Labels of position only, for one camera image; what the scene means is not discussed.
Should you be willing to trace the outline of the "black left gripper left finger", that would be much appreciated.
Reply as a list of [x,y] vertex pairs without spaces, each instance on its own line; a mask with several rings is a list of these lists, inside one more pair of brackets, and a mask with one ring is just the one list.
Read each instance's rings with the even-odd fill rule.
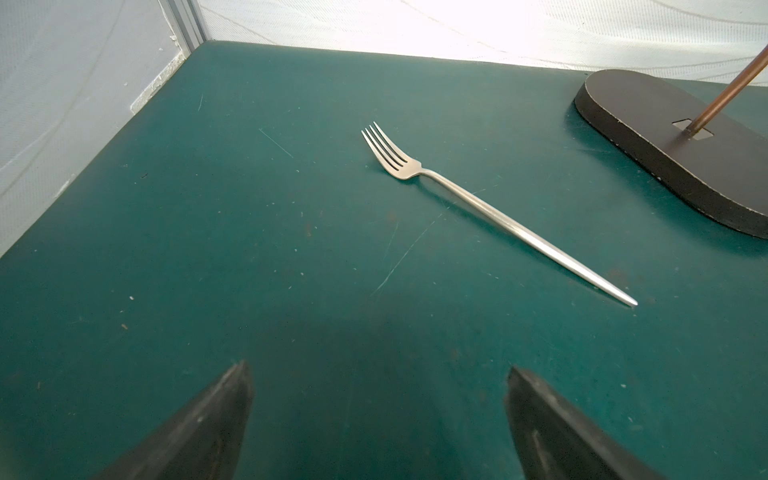
[[254,397],[241,361],[94,477],[96,479],[231,479]]

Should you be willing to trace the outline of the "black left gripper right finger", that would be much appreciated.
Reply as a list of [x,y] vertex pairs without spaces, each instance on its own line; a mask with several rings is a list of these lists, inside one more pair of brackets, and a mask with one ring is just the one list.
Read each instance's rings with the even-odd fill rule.
[[512,367],[505,411],[527,479],[661,479],[534,372]]

